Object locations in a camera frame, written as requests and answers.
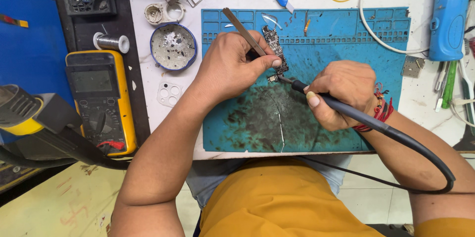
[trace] red thread bracelet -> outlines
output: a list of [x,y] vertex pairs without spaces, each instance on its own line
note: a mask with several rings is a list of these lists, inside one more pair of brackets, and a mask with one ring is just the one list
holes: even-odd
[[[374,95],[378,99],[378,105],[374,108],[374,118],[381,122],[386,122],[391,113],[394,111],[394,107],[392,106],[392,98],[390,99],[389,104],[386,102],[386,100],[384,100],[384,94],[388,94],[389,90],[381,92],[383,89],[383,85],[381,83],[376,83],[375,89],[376,92],[374,93]],[[354,126],[353,129],[358,132],[369,132],[373,130],[363,124]]]

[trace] lap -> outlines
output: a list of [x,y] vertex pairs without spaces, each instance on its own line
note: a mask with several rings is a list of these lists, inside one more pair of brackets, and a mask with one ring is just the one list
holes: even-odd
[[[337,195],[343,184],[345,172],[335,168],[326,167],[308,159],[323,161],[330,165],[347,168],[352,155],[329,154],[329,155],[306,155],[295,157],[306,162],[310,167],[320,172],[328,181],[332,192]],[[193,197],[198,201],[199,208],[203,209],[213,194],[216,187],[231,173],[240,168],[248,158],[215,159],[193,161],[186,183],[190,187]]]

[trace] white table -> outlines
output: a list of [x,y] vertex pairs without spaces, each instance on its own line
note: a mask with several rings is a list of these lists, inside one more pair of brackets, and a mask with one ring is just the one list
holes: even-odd
[[[180,1],[186,8],[185,16],[180,23],[194,34],[198,46],[198,57],[193,65],[186,70],[167,72],[163,70],[163,68],[155,66],[156,63],[150,54],[150,36],[156,27],[149,24],[143,14],[147,5],[164,2],[164,0],[130,0],[150,131],[154,131],[171,110],[170,107],[163,106],[157,100],[159,83],[167,81],[180,84],[183,86],[184,91],[193,81],[198,71],[202,58],[201,9],[220,9],[224,7],[231,9],[281,9],[276,0],[203,0],[196,8],[192,8],[186,0]],[[359,0],[349,0],[343,3],[338,3],[333,0],[289,1],[295,9],[357,8],[359,3]],[[432,18],[433,0],[365,0],[364,6],[365,8],[409,6],[409,16],[412,18],[412,24],[407,49],[413,50],[428,46],[428,25]],[[415,56],[425,58],[422,54],[416,54]],[[468,62],[466,67],[468,75],[471,80],[475,80],[475,60],[473,56],[471,54],[466,56],[465,62]],[[434,132],[437,136],[453,146],[462,138],[465,124],[454,117],[450,110],[442,109],[439,113],[434,112],[437,94],[433,92],[433,88],[438,76],[438,66],[438,62],[426,60],[426,65],[422,70],[420,78],[403,78],[399,112]],[[454,98],[460,97],[461,91],[459,83],[456,82]],[[193,159],[264,157],[297,154],[313,153],[206,152],[203,148],[203,133],[201,129],[195,145]]]

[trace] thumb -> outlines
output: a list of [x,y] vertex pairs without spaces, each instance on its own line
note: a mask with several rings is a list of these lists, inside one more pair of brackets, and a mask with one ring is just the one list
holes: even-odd
[[257,78],[262,73],[264,73],[270,67],[276,67],[282,64],[282,60],[276,55],[265,55],[259,58],[256,58],[250,63],[246,64],[249,72],[254,73]]
[[346,121],[343,119],[340,113],[330,108],[320,95],[309,91],[307,93],[307,102],[313,113],[313,116],[315,116],[317,121],[326,130],[335,131],[348,127],[345,126]]

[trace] yellow multimeter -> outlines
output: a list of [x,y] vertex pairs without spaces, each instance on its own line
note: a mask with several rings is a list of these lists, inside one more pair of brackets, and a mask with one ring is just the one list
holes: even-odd
[[137,141],[120,53],[71,52],[66,74],[83,136],[108,156],[134,152]]

